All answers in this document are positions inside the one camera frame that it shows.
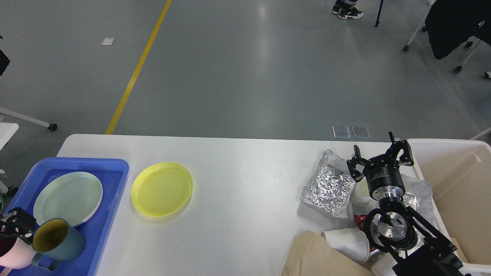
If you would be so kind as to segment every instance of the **yellow floor line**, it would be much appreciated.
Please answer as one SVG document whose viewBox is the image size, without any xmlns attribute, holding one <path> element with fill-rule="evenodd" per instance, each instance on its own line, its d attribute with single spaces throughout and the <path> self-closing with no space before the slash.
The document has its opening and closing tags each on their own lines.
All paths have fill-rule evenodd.
<svg viewBox="0 0 491 276">
<path fill-rule="evenodd" d="M 131 76 L 130 82 L 128 83 L 128 86 L 126 87 L 126 90 L 124 91 L 123 97 L 121 97 L 121 101 L 119 101 L 119 105 L 116 108 L 114 115 L 112 116 L 112 119 L 111 119 L 111 122 L 109 123 L 108 129 L 106 129 L 106 134 L 112 134 L 114 132 L 114 128 L 116 127 L 116 124 L 118 123 L 119 117 L 121 116 L 121 113 L 123 112 L 124 106 L 126 105 L 128 98 L 130 97 L 131 90 L 133 90 L 133 86 L 135 85 L 135 82 L 138 79 L 138 75 L 140 74 L 141 68 L 143 67 L 145 60 L 147 59 L 148 52 L 150 52 L 150 48 L 152 48 L 152 44 L 155 40 L 155 37 L 157 36 L 157 33 L 159 32 L 160 25 L 162 24 L 162 21 L 164 21 L 164 17 L 165 17 L 165 14 L 167 13 L 167 10 L 169 10 L 169 6 L 170 6 L 171 2 L 172 2 L 172 0 L 167 0 L 167 3 L 165 3 L 165 7 L 162 10 L 162 13 L 160 14 L 159 20 L 155 24 L 154 30 L 153 30 L 152 34 L 150 35 L 150 38 L 148 39 L 147 46 L 145 46 L 145 50 L 143 50 L 143 53 L 141 54 L 140 60 L 138 61 L 138 64 L 136 65 L 136 68 L 135 68 L 135 71 L 133 72 L 133 75 Z"/>
</svg>

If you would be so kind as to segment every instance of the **sneaker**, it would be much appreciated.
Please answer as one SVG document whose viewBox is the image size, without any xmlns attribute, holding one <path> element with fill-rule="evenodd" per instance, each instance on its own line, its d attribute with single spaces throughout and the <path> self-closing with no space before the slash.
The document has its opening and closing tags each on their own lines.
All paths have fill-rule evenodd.
<svg viewBox="0 0 491 276">
<path fill-rule="evenodd" d="M 339 11 L 338 16 L 341 19 L 348 19 L 348 18 L 359 19 L 363 16 L 363 11 L 358 10 L 355 7 L 355 5 L 345 4 Z"/>
<path fill-rule="evenodd" d="M 333 14 L 339 14 L 339 11 L 341 10 L 341 8 L 343 8 L 343 5 L 344 5 L 344 2 L 340 2 L 340 3 L 336 2 L 336 3 L 334 3 L 334 7 L 332 7 L 331 12 Z"/>
</svg>

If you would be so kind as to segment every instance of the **brown paper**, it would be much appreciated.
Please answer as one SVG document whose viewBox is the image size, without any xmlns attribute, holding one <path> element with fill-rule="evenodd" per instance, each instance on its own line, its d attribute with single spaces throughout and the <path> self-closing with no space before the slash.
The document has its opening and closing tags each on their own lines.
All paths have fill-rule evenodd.
<svg viewBox="0 0 491 276">
<path fill-rule="evenodd" d="M 464 263 L 469 263 L 467 261 L 467 258 L 464 255 L 464 252 L 462 251 L 462 249 L 461 249 L 461 247 L 460 247 L 459 242 L 457 241 L 457 239 L 456 238 L 450 238 L 450 240 L 457 247 L 457 255 L 459 256 L 460 260 L 463 261 Z"/>
<path fill-rule="evenodd" d="M 281 276 L 373 276 L 312 231 L 293 239 Z"/>
</svg>

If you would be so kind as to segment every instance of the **light green plate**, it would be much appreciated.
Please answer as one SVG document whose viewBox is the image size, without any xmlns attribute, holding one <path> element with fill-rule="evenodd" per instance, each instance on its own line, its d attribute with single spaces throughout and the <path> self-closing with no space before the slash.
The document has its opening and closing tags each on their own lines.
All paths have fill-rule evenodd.
<svg viewBox="0 0 491 276">
<path fill-rule="evenodd" d="M 76 171 L 49 183 L 34 203 L 34 217 L 41 225 L 51 219 L 65 219 L 72 226 L 91 218 L 102 200 L 102 183 L 93 174 Z"/>
</svg>

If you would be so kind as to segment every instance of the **teal mug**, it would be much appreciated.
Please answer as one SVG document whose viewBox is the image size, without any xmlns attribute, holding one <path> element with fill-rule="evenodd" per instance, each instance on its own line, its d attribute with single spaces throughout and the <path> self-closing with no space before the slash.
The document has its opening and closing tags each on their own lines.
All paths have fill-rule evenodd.
<svg viewBox="0 0 491 276">
<path fill-rule="evenodd" d="M 46 270 L 54 270 L 60 262 L 77 258 L 85 247 L 85 238 L 64 219 L 49 220 L 37 229 L 32 241 L 32 248 L 37 251 L 32 264 Z M 39 264 L 46 255 L 54 262 L 46 267 Z"/>
</svg>

